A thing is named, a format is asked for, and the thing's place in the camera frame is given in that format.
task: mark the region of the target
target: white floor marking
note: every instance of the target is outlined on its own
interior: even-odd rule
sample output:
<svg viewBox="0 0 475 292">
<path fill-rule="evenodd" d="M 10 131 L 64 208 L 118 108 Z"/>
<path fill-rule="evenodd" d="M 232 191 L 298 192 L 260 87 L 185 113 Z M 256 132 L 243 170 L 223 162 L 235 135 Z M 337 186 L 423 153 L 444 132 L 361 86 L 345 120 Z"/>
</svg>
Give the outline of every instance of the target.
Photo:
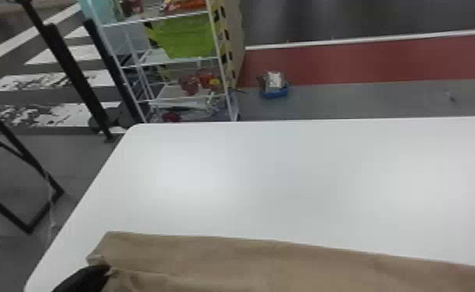
<svg viewBox="0 0 475 292">
<path fill-rule="evenodd" d="M 262 44 L 257 46 L 248 46 L 246 50 L 275 50 L 275 49 L 290 49 L 294 47 L 315 47 L 315 46 L 335 46 L 340 44 L 352 43 L 380 43 L 391 42 L 398 40 L 421 40 L 432 39 L 437 37 L 471 37 L 475 36 L 475 30 L 454 30 L 445 31 L 441 33 L 416 33 L 416 34 L 398 34 L 393 36 L 369 36 L 369 37 L 355 37 L 341 40 L 319 40 L 311 42 L 300 43 L 275 43 Z"/>
<path fill-rule="evenodd" d="M 121 102 L 102 103 L 104 109 L 118 107 Z M 62 103 L 52 106 L 0 106 L 0 118 L 8 126 L 88 127 L 91 113 L 84 103 Z"/>
<path fill-rule="evenodd" d="M 98 50 L 96 50 L 94 44 L 71 46 L 69 47 L 69 50 L 71 51 L 73 57 L 75 57 L 76 61 L 92 61 L 101 59 L 100 53 L 98 52 Z M 26 65 L 50 63 L 57 63 L 57 59 L 54 57 L 53 53 L 49 49 L 46 49 L 31 60 L 27 61 Z"/>
<path fill-rule="evenodd" d="M 65 36 L 66 39 L 77 39 L 80 37 L 89 37 L 89 33 L 83 26 L 78 27 L 76 30 L 73 30 L 67 36 Z"/>
<path fill-rule="evenodd" d="M 45 23 L 55 23 L 55 24 L 61 23 L 67 18 L 73 16 L 78 11 L 80 11 L 80 5 L 77 3 L 72 6 L 67 7 L 65 10 L 46 19 Z M 9 53 L 12 50 L 15 50 L 17 47 L 22 46 L 27 41 L 33 39 L 36 36 L 38 36 L 38 31 L 36 30 L 36 28 L 31 27 L 30 29 L 24 31 L 23 33 L 20 33 L 14 36 L 13 38 L 5 41 L 4 43 L 1 43 L 0 57 L 4 56 L 5 54 Z"/>
<path fill-rule="evenodd" d="M 104 109 L 118 107 L 121 102 L 102 103 Z M 32 127 L 88 127 L 91 113 L 84 103 L 62 103 L 34 119 Z"/>
<path fill-rule="evenodd" d="M 84 71 L 91 87 L 114 86 L 114 81 L 107 70 Z M 17 90 L 59 89 L 70 86 L 71 82 L 63 72 L 28 75 L 7 75 L 0 78 L 0 92 Z"/>
</svg>

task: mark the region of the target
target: shelf rack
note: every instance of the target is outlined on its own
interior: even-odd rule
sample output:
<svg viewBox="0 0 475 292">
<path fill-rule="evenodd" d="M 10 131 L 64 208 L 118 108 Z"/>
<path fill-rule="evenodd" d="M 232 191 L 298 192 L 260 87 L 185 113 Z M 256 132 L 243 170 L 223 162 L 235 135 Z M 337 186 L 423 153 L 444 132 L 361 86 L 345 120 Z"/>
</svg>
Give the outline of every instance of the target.
<svg viewBox="0 0 475 292">
<path fill-rule="evenodd" d="M 231 86 L 231 71 L 226 70 L 227 52 L 224 39 L 224 26 L 216 24 L 220 19 L 219 0 L 206 0 L 206 7 L 194 10 L 180 10 L 164 14 L 161 12 L 161 0 L 144 0 L 144 11 L 141 14 L 116 20 L 116 15 L 111 7 L 112 15 L 106 17 L 108 9 L 97 11 L 93 2 L 112 3 L 112 0 L 87 0 L 92 12 L 92 18 L 98 27 L 99 34 L 103 39 L 107 50 L 112 56 L 123 82 L 127 87 L 133 101 L 138 105 L 138 113 L 146 122 L 156 122 L 163 109 L 171 107 L 189 108 L 206 111 L 208 114 L 227 110 L 231 121 L 238 120 L 239 107 Z M 206 15 L 210 20 L 213 35 L 214 50 L 209 57 L 186 57 L 170 58 L 164 49 L 152 47 L 145 33 L 145 23 L 156 23 L 166 19 Z M 177 81 L 177 75 L 172 71 L 197 71 L 209 66 L 217 70 L 222 89 L 214 92 L 210 89 L 202 89 L 194 96 L 187 96 Z M 151 80 L 150 76 L 171 75 L 170 78 L 162 78 L 160 81 Z M 221 109 L 220 99 L 224 99 L 224 108 Z"/>
</svg>

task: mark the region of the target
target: red panel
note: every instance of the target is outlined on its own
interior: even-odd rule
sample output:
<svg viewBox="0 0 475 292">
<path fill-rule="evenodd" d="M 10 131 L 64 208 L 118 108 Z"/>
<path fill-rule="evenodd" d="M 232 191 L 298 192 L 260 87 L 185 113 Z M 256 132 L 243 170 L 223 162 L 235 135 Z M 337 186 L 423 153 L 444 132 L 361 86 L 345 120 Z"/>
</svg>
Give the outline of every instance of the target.
<svg viewBox="0 0 475 292">
<path fill-rule="evenodd" d="M 475 78 L 475 36 L 247 51 L 240 87 L 266 70 L 294 85 Z"/>
</svg>

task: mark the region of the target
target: green bag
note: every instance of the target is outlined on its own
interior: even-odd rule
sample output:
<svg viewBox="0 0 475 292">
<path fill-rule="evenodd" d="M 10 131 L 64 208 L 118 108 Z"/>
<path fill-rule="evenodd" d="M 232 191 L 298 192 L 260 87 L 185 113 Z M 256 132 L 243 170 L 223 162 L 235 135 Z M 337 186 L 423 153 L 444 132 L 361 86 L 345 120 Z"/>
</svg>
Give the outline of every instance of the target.
<svg viewBox="0 0 475 292">
<path fill-rule="evenodd" d="M 157 23 L 156 41 L 170 58 L 214 55 L 212 28 L 207 15 L 166 19 Z"/>
</svg>

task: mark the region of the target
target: white trim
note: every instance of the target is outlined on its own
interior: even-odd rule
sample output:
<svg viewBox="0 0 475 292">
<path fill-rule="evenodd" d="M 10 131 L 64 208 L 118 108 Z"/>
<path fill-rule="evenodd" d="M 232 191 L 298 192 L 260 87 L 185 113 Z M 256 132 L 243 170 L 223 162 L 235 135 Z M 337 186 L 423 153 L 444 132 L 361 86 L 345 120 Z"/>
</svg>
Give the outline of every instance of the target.
<svg viewBox="0 0 475 292">
<path fill-rule="evenodd" d="M 66 20 L 67 18 L 73 16 L 76 12 L 80 11 L 80 5 L 74 4 L 72 6 L 67 7 L 65 10 L 51 16 L 50 18 L 46 19 L 45 23 L 54 23 L 58 24 L 62 21 Z M 35 27 L 31 27 L 28 30 L 25 30 L 23 33 L 20 33 L 11 39 L 5 41 L 4 43 L 0 44 L 0 58 L 7 53 L 15 50 L 17 47 L 22 46 L 23 44 L 27 43 L 29 40 L 33 39 L 34 37 L 38 36 L 38 31 Z"/>
<path fill-rule="evenodd" d="M 277 44 L 265 44 L 257 46 L 246 47 L 246 50 L 274 50 L 274 49 L 288 49 L 295 47 L 314 47 L 314 46 L 334 46 L 341 44 L 353 44 L 353 43 L 380 43 L 390 42 L 398 40 L 421 40 L 431 39 L 437 37 L 470 37 L 475 36 L 475 30 L 454 30 L 441 33 L 419 33 L 419 34 L 401 34 L 394 36 L 371 36 L 371 37 L 356 37 L 351 39 L 342 40 L 321 40 L 312 42 L 300 42 L 300 43 L 277 43 Z"/>
<path fill-rule="evenodd" d="M 94 61 L 102 59 L 98 49 L 96 49 L 94 44 L 70 46 L 69 51 L 76 61 Z M 31 60 L 27 61 L 26 65 L 51 64 L 57 62 L 58 61 L 53 53 L 49 49 L 46 49 L 37 56 L 33 57 Z"/>
</svg>

